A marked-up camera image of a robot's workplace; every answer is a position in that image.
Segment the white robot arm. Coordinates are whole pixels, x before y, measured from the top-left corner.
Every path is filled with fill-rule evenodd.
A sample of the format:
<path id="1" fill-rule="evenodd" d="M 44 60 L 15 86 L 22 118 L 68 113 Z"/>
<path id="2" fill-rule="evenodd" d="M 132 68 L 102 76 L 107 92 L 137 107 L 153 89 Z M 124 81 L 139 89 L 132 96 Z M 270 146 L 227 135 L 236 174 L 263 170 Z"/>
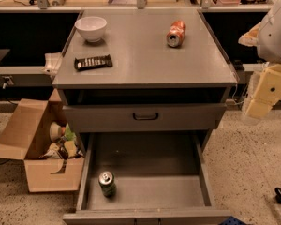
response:
<path id="1" fill-rule="evenodd" d="M 243 120 L 257 123 L 281 99 L 281 0 L 238 43 L 256 47 L 258 57 L 268 63 L 251 75 L 242 107 Z"/>

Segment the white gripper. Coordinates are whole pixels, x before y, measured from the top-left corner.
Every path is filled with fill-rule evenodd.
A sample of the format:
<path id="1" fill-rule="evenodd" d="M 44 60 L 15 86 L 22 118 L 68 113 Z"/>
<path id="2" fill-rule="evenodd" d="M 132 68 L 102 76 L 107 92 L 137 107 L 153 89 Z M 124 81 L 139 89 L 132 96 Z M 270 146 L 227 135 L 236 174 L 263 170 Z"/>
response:
<path id="1" fill-rule="evenodd" d="M 250 100 L 244 114 L 247 117 L 261 119 L 268 114 L 281 99 L 281 65 L 265 68 L 259 78 L 254 99 Z"/>

